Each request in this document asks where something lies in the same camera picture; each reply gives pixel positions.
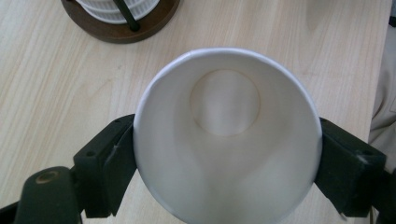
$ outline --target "wooden table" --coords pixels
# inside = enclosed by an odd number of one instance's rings
[[[253,49],[284,64],[319,114],[366,140],[390,0],[183,0],[155,36],[115,45],[87,35],[61,1],[0,1],[0,207],[24,180],[72,157],[111,120],[136,111],[143,90],[178,55]],[[354,223],[314,186],[281,223]],[[86,223],[180,223],[139,174],[120,211]]]

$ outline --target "round wooden base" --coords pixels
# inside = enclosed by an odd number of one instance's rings
[[[62,0],[70,18],[88,34],[110,43],[129,44],[146,39],[159,32],[175,14],[180,0],[160,0],[144,18],[137,21],[140,29],[131,31],[128,24],[109,24],[88,14],[75,0]]]

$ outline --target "black plastic bracket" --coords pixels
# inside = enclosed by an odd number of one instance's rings
[[[108,124],[74,157],[78,202],[87,217],[114,216],[136,163],[134,115]]]
[[[328,120],[320,122],[323,148],[315,180],[319,189],[347,217],[367,217],[374,206],[380,215],[394,218],[396,188],[390,186],[396,179],[395,173],[384,171],[387,157]]]

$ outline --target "white paper cup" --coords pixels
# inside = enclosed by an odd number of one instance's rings
[[[321,127],[307,91],[245,49],[197,49],[151,81],[134,153],[154,198],[187,223],[275,223],[310,190]]]

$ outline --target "screw hole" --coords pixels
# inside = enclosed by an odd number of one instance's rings
[[[94,156],[94,155],[95,155],[95,152],[93,152],[93,151],[87,152],[87,156],[88,156],[88,157],[91,157],[91,156]]]
[[[365,156],[372,156],[374,153],[369,150],[363,150],[362,154]]]

